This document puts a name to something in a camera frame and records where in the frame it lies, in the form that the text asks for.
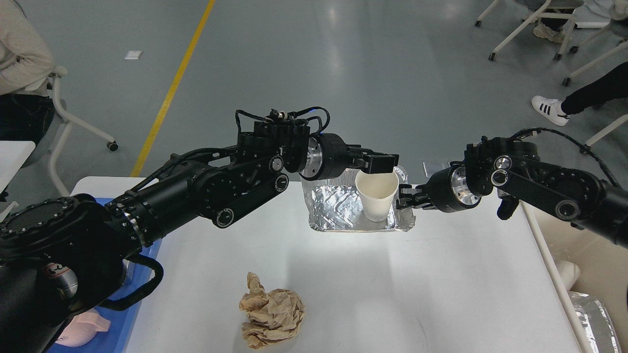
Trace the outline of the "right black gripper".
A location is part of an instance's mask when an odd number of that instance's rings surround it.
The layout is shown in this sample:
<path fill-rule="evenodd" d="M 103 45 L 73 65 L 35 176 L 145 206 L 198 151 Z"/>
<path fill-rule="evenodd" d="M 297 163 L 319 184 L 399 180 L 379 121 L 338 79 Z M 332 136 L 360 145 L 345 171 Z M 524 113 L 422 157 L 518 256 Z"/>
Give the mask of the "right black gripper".
<path fill-rule="evenodd" d="M 435 173 L 425 185 L 399 184 L 395 208 L 452 213 L 474 208 L 480 201 L 467 185 L 466 168 L 461 165 Z"/>

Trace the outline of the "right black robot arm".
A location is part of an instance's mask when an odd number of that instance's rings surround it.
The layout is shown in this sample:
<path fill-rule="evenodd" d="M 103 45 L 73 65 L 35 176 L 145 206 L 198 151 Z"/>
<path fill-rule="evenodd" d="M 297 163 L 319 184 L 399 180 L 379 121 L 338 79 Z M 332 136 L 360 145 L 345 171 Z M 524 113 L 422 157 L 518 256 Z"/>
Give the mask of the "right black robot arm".
<path fill-rule="evenodd" d="M 468 144 L 464 159 L 433 174 L 426 184 L 401 184 L 397 209 L 437 209 L 451 213 L 476 207 L 498 189 L 498 218 L 507 220 L 521 201 L 587 229 L 614 244 L 628 244 L 628 201 L 603 161 L 607 179 L 589 172 L 542 162 L 534 143 L 524 139 L 542 129 L 523 129 L 509 138 L 482 137 Z"/>

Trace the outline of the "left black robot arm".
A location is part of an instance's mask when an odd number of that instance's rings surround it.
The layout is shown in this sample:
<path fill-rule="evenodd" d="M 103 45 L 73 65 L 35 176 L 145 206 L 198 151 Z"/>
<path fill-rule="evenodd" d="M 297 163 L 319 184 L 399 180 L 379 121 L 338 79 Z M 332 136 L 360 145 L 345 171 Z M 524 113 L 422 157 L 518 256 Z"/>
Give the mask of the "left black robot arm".
<path fill-rule="evenodd" d="M 1 224 L 1 351 L 43 353 L 72 318 L 95 306 L 122 311 L 150 295 L 163 267 L 141 254 L 204 217 L 226 228 L 289 183 L 336 178 L 347 168 L 387 174 L 398 154 L 325 133 L 317 107 L 258 116 L 237 110 L 237 143 L 173 154 L 140 183 L 99 204 L 76 194 L 30 205 Z"/>

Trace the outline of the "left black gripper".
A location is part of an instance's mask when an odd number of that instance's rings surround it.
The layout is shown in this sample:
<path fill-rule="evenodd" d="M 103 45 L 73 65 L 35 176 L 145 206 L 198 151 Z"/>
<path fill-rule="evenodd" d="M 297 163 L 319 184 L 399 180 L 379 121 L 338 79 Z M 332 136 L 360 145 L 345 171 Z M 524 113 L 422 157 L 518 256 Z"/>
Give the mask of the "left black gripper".
<path fill-rule="evenodd" d="M 399 154 L 365 151 L 361 145 L 346 144 L 336 134 L 310 137 L 306 164 L 300 176 L 307 181 L 337 178 L 347 168 L 365 174 L 390 174 L 398 165 Z"/>

